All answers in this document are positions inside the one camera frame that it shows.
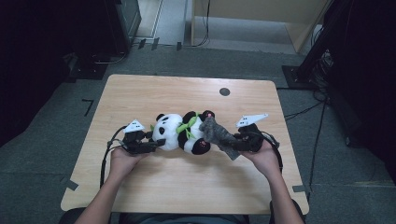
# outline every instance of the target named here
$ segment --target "gray carpet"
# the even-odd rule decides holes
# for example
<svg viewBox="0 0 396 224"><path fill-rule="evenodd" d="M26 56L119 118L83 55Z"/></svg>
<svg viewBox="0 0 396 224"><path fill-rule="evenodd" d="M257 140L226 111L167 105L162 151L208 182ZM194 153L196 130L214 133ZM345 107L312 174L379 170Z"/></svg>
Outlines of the gray carpet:
<svg viewBox="0 0 396 224"><path fill-rule="evenodd" d="M299 65L303 59L299 55L264 52L134 47L123 61L107 68L103 80L63 83L29 128L0 148L0 223L59 221L64 213L60 203L66 188L62 180L73 172L109 75L265 79L286 88L281 65ZM312 91L279 90L278 94L285 115L318 102ZM89 103L82 99L94 100L86 117ZM331 105L324 108L314 151L322 108L319 105L287 121L309 194L307 223L395 223L396 188L384 163L366 148L346 147L343 129ZM269 217L250 219L254 224L267 223Z"/></svg>

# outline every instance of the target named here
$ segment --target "panda plush toy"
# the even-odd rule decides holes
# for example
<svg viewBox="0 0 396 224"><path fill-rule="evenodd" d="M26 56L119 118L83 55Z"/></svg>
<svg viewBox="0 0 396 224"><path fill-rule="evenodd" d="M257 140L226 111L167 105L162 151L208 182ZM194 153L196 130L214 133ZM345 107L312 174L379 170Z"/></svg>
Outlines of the panda plush toy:
<svg viewBox="0 0 396 224"><path fill-rule="evenodd" d="M173 150L178 147L193 155L205 154L210 149L210 143L204 140L204 133L199 126L206 118L215 117L212 111L206 110L200 114L190 111L182 118L179 114L160 114L152 129L152 140L165 139L163 150Z"/></svg>

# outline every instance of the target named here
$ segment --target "black tape mark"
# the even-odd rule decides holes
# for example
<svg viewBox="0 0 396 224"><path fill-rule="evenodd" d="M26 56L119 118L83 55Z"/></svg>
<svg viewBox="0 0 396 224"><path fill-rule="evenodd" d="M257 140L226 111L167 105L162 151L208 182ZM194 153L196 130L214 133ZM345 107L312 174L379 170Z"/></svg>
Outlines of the black tape mark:
<svg viewBox="0 0 396 224"><path fill-rule="evenodd" d="M86 99L82 99L82 102L90 102L90 105L88 106L87 112L85 112L84 117L87 117L88 113L90 113L91 107L93 105L93 100L86 100Z"/></svg>
<svg viewBox="0 0 396 224"><path fill-rule="evenodd" d="M295 193L305 191L304 185L292 186L292 188Z"/></svg>
<svg viewBox="0 0 396 224"><path fill-rule="evenodd" d="M75 191L78 188L78 184L76 184L75 182L73 182L72 180L70 180L67 177L64 177L61 179L61 183L66 185L67 188Z"/></svg>
<svg viewBox="0 0 396 224"><path fill-rule="evenodd" d="M177 47L176 47L176 51L181 50L181 42L177 42Z"/></svg>
<svg viewBox="0 0 396 224"><path fill-rule="evenodd" d="M159 41L160 41L159 37L154 39L154 43L152 43L151 50L155 50L158 47L158 42Z"/></svg>
<svg viewBox="0 0 396 224"><path fill-rule="evenodd" d="M139 49L142 49L143 47L145 47L146 44L146 39L142 39L139 43Z"/></svg>

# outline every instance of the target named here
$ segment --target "wooden board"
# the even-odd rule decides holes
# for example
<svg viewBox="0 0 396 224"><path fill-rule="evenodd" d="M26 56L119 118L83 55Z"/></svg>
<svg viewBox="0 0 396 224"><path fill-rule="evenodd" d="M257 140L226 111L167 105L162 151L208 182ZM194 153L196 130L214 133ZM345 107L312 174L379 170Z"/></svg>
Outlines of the wooden board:
<svg viewBox="0 0 396 224"><path fill-rule="evenodd" d="M222 96L221 88L229 89L230 95ZM184 115L206 109L212 110L216 121L230 133L237 133L235 123L243 115L269 114L257 125L280 142L283 176L291 197L306 214L304 192L292 190L302 181L273 82L134 75L113 75L108 79L71 176L78 188L65 191L62 209L84 207L93 199L99 190L106 142L119 127L138 119L148 132L160 113ZM269 214L270 201L268 182L249 160L241 156L231 161L212 145L202 156L193 156L180 148L157 149L139 162L124 181L113 211Z"/></svg>
<svg viewBox="0 0 396 224"><path fill-rule="evenodd" d="M208 0L192 1L192 44L195 36L195 16L206 17L207 2ZM329 0L213 0L210 1L209 17L285 22L291 43L296 52L300 52L330 2Z"/></svg>

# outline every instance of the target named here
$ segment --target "person's left hand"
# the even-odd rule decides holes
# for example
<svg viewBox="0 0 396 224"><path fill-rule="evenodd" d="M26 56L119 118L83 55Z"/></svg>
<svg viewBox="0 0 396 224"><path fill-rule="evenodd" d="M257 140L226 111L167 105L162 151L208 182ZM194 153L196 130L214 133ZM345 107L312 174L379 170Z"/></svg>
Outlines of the person's left hand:
<svg viewBox="0 0 396 224"><path fill-rule="evenodd" d="M122 147L114 148L111 152L110 174L108 177L114 178L116 181L122 181L137 163L148 155L147 153L131 156Z"/></svg>

